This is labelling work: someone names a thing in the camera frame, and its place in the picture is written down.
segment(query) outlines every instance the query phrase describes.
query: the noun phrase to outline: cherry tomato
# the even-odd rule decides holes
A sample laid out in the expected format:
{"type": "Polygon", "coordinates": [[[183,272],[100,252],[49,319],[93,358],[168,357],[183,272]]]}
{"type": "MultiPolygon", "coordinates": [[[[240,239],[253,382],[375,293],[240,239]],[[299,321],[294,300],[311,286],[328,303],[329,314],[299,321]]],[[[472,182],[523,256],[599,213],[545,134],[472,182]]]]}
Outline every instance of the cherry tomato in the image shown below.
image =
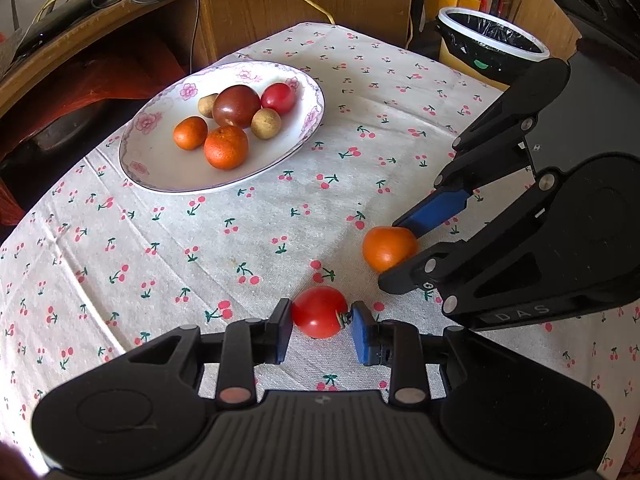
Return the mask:
{"type": "Polygon", "coordinates": [[[332,286],[312,286],[293,300],[291,318],[309,337],[326,339],[340,332],[338,316],[347,310],[347,301],[338,290],[332,286]]]}
{"type": "Polygon", "coordinates": [[[279,115],[288,113],[296,104],[296,93],[284,83],[267,86],[260,98],[262,108],[276,110],[279,115]]]}

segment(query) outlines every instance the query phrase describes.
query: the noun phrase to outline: white tablecloth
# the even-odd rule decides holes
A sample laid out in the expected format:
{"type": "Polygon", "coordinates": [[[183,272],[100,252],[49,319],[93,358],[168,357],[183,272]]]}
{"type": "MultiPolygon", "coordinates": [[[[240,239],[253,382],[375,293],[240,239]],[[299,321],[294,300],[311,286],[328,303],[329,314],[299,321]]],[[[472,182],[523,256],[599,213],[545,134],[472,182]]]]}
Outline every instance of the white tablecloth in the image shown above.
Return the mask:
{"type": "MultiPolygon", "coordinates": [[[[0,436],[38,471],[46,468],[30,418],[40,397],[180,324],[219,332],[236,319],[266,317],[278,298],[318,282],[423,333],[450,324],[435,292],[381,292],[360,245],[370,227],[390,224],[430,192],[453,155],[456,134],[499,92],[401,48],[320,23],[284,30],[219,63],[238,59],[283,62],[319,82],[324,120],[299,152],[237,189],[162,196],[123,176],[119,130],[46,193],[0,250],[0,436]]],[[[422,245],[468,238],[531,182],[521,171],[479,190],[422,245]]],[[[616,417],[601,467],[608,478],[622,464],[640,411],[638,316],[628,306],[490,334],[607,399],[616,417]]],[[[214,391],[210,368],[205,396],[214,391]]],[[[348,330],[328,340],[294,330],[286,361],[258,366],[256,377],[260,393],[385,390],[389,370],[359,366],[348,330]]],[[[435,366],[430,377],[434,394],[442,394],[435,366]]]]}

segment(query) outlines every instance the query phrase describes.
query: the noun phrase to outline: tangerine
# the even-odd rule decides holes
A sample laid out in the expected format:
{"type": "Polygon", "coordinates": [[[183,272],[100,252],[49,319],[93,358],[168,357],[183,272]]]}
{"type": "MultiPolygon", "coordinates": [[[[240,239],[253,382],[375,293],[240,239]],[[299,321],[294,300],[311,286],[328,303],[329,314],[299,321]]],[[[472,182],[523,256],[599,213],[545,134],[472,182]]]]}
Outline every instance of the tangerine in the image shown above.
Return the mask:
{"type": "Polygon", "coordinates": [[[418,240],[405,227],[374,227],[362,241],[362,256],[376,272],[385,272],[417,252],[418,240]]]}
{"type": "Polygon", "coordinates": [[[218,170],[237,168],[246,160],[248,153],[249,140],[237,126],[220,126],[210,132],[204,142],[204,156],[218,170]]]}
{"type": "Polygon", "coordinates": [[[207,131],[202,117],[187,117],[174,128],[174,142],[183,150],[195,150],[207,138],[207,131]]]}

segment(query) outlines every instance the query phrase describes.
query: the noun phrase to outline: blue gripper pad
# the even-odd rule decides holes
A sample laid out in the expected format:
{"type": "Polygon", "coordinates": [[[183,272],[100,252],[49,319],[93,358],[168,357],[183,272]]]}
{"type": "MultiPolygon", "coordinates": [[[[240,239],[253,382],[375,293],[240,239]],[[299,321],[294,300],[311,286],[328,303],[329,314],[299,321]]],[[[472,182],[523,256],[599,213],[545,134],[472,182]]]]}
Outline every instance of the blue gripper pad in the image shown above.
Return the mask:
{"type": "Polygon", "coordinates": [[[466,199],[471,195],[464,189],[448,191],[437,189],[427,198],[409,209],[393,225],[406,227],[416,238],[428,233],[452,216],[466,208],[466,199]]]}
{"type": "Polygon", "coordinates": [[[369,314],[370,320],[363,319],[363,314],[354,305],[351,308],[351,313],[351,338],[356,349],[358,362],[365,366],[379,365],[380,343],[376,338],[377,323],[371,314],[369,314]]]}

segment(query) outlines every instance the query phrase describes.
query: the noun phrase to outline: plate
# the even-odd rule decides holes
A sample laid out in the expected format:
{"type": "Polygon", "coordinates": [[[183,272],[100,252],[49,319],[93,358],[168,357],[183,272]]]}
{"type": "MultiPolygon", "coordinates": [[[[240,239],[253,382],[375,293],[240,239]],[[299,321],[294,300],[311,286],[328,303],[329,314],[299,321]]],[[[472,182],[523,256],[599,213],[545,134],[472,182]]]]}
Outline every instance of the plate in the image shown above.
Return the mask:
{"type": "MultiPolygon", "coordinates": [[[[213,192],[236,186],[293,155],[313,135],[324,113],[324,96],[311,77],[287,65],[243,61],[211,66],[187,76],[160,92],[127,123],[120,142],[122,171],[134,184],[165,194],[213,192]],[[239,167],[217,170],[206,160],[203,148],[192,151],[174,143],[174,127],[190,116],[200,116],[198,100],[245,84],[261,95],[267,86],[282,82],[296,92],[296,104],[282,117],[280,133],[260,140],[245,130],[249,155],[239,167]]],[[[209,129],[217,128],[206,119],[209,129]]]]}

